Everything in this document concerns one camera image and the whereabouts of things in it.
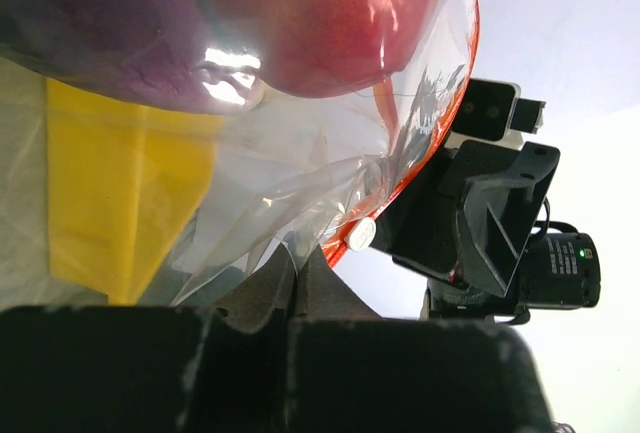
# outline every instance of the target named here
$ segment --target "plum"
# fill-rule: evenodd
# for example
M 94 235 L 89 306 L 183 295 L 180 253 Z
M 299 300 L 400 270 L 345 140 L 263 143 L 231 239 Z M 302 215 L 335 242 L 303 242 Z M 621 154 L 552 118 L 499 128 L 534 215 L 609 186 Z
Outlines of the plum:
M 261 97 L 255 58 L 195 0 L 0 0 L 0 54 L 47 76 L 167 109 L 232 113 Z

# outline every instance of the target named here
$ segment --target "orange rim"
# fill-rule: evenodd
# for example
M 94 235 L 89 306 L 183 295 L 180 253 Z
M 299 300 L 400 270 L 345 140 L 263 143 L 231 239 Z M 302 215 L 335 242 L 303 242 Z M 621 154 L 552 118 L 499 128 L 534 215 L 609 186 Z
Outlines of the orange rim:
M 464 93 L 467 90 L 467 86 L 469 85 L 469 80 L 471 79 L 471 71 L 473 70 L 473 65 L 476 61 L 476 54 L 478 53 L 478 40 L 480 38 L 480 6 L 478 4 L 478 0 L 476 0 L 476 18 L 474 25 L 474 32 L 471 38 L 470 46 L 471 46 L 471 68 L 469 69 L 469 75 L 465 79 L 464 84 L 458 89 L 456 92 L 453 101 L 447 108 L 447 111 L 444 115 L 442 115 L 434 128 L 436 133 L 436 138 L 431 142 L 427 153 L 425 154 L 422 161 L 417 163 L 413 169 L 398 183 L 398 185 L 393 190 L 393 193 L 386 201 L 386 203 L 380 208 L 376 209 L 373 213 L 369 215 L 369 218 L 377 219 L 382 212 L 389 206 L 389 204 L 396 199 L 396 197 L 402 193 L 402 191 L 406 188 L 406 186 L 413 181 L 413 179 L 420 173 L 424 165 L 431 159 L 433 154 L 436 152 L 438 147 L 442 144 L 442 141 L 446 137 L 449 128 L 451 128 L 451 124 L 453 123 L 453 119 L 456 116 L 458 109 L 460 108 L 460 104 L 462 103 L 462 98 L 464 97 Z M 344 254 L 347 252 L 347 243 L 346 238 L 351 232 L 355 225 L 355 221 L 351 222 L 345 226 L 343 226 L 338 233 L 336 233 L 333 237 L 331 237 L 322 247 L 324 254 L 329 262 L 329 265 L 333 268 L 338 262 L 342 259 Z

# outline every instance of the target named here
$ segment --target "white wall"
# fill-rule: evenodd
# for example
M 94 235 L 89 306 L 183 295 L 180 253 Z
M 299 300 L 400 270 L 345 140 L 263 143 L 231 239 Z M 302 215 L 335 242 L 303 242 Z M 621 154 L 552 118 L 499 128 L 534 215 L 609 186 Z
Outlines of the white wall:
M 547 101 L 535 141 L 562 151 L 552 216 L 592 235 L 603 275 L 596 309 L 534 312 L 519 331 L 558 420 L 578 433 L 638 432 L 640 0 L 480 1 L 474 76 Z M 424 279 L 380 254 L 349 254 L 338 272 L 380 313 L 418 315 Z

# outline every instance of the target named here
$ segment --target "plastic wrap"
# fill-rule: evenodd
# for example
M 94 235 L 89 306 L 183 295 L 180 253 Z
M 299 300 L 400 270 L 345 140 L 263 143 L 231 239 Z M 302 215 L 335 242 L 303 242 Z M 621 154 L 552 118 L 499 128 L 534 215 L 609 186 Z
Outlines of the plastic wrap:
M 278 243 L 337 261 L 442 141 L 478 34 L 476 0 L 0 5 L 0 307 L 208 302 Z

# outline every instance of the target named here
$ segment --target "yellow cloth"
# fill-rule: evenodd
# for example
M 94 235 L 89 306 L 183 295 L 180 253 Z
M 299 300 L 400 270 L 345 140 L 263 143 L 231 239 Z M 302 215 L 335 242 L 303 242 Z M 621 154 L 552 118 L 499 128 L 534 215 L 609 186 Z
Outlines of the yellow cloth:
M 135 303 L 210 187 L 222 120 L 55 80 L 47 96 L 51 273 Z

